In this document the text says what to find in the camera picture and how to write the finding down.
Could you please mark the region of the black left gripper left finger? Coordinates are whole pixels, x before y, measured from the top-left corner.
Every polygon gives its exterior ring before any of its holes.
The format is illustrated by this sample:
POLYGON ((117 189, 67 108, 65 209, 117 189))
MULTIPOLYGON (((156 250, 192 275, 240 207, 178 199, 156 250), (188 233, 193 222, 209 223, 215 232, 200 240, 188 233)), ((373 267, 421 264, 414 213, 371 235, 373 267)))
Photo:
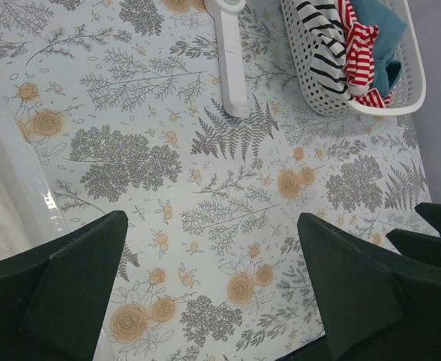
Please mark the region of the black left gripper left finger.
POLYGON ((128 217, 112 211, 0 261, 0 360, 92 360, 128 217))

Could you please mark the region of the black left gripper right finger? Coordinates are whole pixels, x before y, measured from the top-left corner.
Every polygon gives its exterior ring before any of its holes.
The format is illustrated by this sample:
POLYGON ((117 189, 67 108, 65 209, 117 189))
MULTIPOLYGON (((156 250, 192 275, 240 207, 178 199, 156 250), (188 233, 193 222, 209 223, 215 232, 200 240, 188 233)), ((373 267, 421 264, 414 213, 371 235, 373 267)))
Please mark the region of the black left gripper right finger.
POLYGON ((441 360, 441 268, 310 213, 297 222, 325 334, 309 360, 441 360))

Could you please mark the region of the teal blue tank top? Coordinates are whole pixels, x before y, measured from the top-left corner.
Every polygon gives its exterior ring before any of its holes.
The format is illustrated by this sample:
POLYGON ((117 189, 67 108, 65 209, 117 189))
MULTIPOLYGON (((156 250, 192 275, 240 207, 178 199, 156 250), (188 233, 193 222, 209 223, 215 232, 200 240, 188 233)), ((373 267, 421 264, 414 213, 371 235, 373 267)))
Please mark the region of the teal blue tank top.
POLYGON ((402 64, 395 58, 395 50, 407 25, 380 1, 351 1, 351 5, 361 24, 378 27, 379 33, 372 51, 375 63, 373 86, 385 98, 400 78, 402 64))

